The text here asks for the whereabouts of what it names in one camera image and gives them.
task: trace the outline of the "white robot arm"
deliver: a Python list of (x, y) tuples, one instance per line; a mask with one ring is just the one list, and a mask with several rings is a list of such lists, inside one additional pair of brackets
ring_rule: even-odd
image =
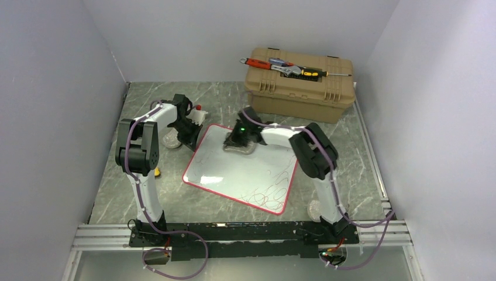
[[(178, 131), (178, 140), (194, 151), (205, 112), (197, 111), (192, 106), (192, 102), (186, 96), (176, 94), (172, 101), (158, 103), (144, 116), (123, 119), (119, 122), (115, 160), (126, 173), (124, 158), (128, 134), (133, 123), (141, 120), (131, 137), (132, 141), (140, 138), (141, 144), (130, 144), (128, 163), (132, 174), (139, 179), (141, 198), (152, 222), (160, 222), (163, 216), (154, 176), (154, 169), (159, 162), (159, 132), (166, 127), (175, 128)], [(137, 220), (148, 223), (143, 210), (139, 207), (136, 180), (129, 174), (127, 177), (133, 186), (138, 206)]]

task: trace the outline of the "purple cable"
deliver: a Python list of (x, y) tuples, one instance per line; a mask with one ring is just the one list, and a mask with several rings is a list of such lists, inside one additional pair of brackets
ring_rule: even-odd
[(139, 179), (137, 176), (135, 176), (133, 173), (131, 173), (131, 171), (129, 170), (129, 147), (131, 145), (131, 136), (133, 135), (133, 131), (135, 130), (135, 127), (137, 124), (139, 124), (140, 122), (142, 122), (143, 120), (147, 119), (148, 117), (154, 115), (155, 113), (157, 113), (160, 109), (161, 109), (161, 105), (162, 105), (162, 102), (161, 101), (158, 101), (159, 105), (158, 107), (155, 107), (154, 110), (148, 112), (146, 115), (144, 116), (141, 116), (140, 118), (138, 118), (134, 123), (133, 125), (131, 126), (131, 128), (129, 129), (129, 134), (128, 134), (128, 139), (126, 141), (126, 150), (125, 150), (125, 155), (124, 155), (124, 168), (126, 169), (126, 173), (128, 175), (130, 175), (135, 181), (136, 181), (136, 194), (137, 194), (137, 198), (138, 198), (138, 202), (140, 204), (140, 208), (143, 210), (143, 214), (144, 216), (146, 217), (146, 219), (148, 220), (148, 223), (150, 224), (150, 226), (153, 228), (153, 230), (155, 230), (157, 233), (161, 233), (161, 234), (167, 234), (167, 235), (170, 235), (170, 234), (191, 234), (195, 237), (197, 237), (202, 243), (203, 245), (205, 246), (205, 261), (203, 262), (202, 266), (200, 267), (200, 269), (198, 269), (198, 271), (196, 271), (195, 273), (191, 274), (191, 275), (188, 275), (188, 276), (184, 276), (184, 277), (176, 277), (176, 276), (172, 276), (172, 275), (168, 275), (166, 273), (163, 273), (159, 270), (155, 270), (155, 268), (152, 268), (151, 266), (147, 265), (146, 262), (145, 262), (145, 258), (146, 256), (151, 253), (151, 252), (164, 252), (164, 253), (169, 253), (168, 250), (166, 249), (162, 249), (162, 248), (153, 248), (153, 249), (150, 249), (148, 251), (146, 251), (145, 253), (143, 253), (143, 256), (142, 256), (142, 262), (143, 262), (143, 265), (144, 265), (144, 268), (156, 273), (156, 274), (159, 274), (159, 275), (162, 275), (164, 277), (167, 277), (167, 278), (170, 278), (170, 279), (175, 279), (175, 280), (185, 280), (185, 279), (189, 279), (189, 278), (193, 278), (195, 277), (196, 275), (198, 275), (206, 266), (206, 262), (208, 260), (208, 246), (205, 242), (205, 240), (198, 234), (194, 233), (194, 232), (191, 232), (191, 231), (186, 231), (186, 230), (177, 230), (177, 231), (162, 231), (160, 229), (158, 229), (157, 227), (155, 227), (155, 225), (153, 224), (153, 222), (151, 221), (151, 218), (150, 216), (148, 215), (148, 213), (146, 212), (146, 208), (144, 207), (144, 203), (143, 203), (143, 197), (141, 196), (141, 188), (140, 188), (140, 183), (139, 183)]

